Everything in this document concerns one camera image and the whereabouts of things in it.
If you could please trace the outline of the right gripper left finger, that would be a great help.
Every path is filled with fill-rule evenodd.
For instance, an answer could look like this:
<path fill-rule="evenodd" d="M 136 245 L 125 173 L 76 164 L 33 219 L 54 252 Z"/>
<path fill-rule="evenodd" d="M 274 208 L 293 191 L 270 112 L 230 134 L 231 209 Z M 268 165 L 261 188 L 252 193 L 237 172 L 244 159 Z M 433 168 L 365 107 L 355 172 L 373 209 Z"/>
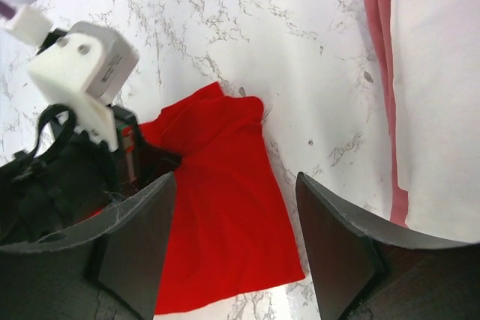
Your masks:
<path fill-rule="evenodd" d="M 1 318 L 152 319 L 175 200 L 168 173 L 75 226 L 1 247 Z"/>

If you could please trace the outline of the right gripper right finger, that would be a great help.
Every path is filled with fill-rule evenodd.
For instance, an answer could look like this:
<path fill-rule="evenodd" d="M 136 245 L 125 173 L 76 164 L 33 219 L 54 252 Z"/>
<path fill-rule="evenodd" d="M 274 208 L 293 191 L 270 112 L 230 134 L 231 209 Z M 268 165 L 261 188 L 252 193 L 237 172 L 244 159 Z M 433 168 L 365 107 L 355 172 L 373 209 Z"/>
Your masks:
<path fill-rule="evenodd" d="M 295 194 L 322 319 L 477 319 L 479 246 L 396 225 L 299 173 Z"/>

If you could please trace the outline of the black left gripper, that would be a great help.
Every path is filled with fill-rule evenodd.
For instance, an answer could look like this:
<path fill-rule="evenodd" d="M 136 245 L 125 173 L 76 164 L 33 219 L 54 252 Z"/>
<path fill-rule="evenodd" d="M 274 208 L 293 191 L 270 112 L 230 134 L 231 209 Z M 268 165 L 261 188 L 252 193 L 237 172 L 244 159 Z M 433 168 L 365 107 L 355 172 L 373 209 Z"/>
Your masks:
<path fill-rule="evenodd" d="M 114 151 L 75 131 L 68 106 L 40 114 L 37 132 L 51 127 L 53 144 L 42 154 L 19 151 L 1 167 L 1 244 L 39 241 L 81 223 L 179 167 L 178 154 L 147 143 L 132 112 L 108 109 L 119 143 Z"/>

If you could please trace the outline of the red t shirt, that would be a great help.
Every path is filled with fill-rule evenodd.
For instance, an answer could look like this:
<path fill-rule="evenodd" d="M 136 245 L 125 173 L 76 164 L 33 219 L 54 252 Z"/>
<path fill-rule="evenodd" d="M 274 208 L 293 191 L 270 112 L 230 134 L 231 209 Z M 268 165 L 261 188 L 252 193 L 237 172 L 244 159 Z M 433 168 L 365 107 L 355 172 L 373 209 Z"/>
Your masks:
<path fill-rule="evenodd" d="M 212 83 L 141 125 L 150 145 L 181 157 L 158 315 L 304 278 L 263 112 L 259 98 L 230 97 Z"/>

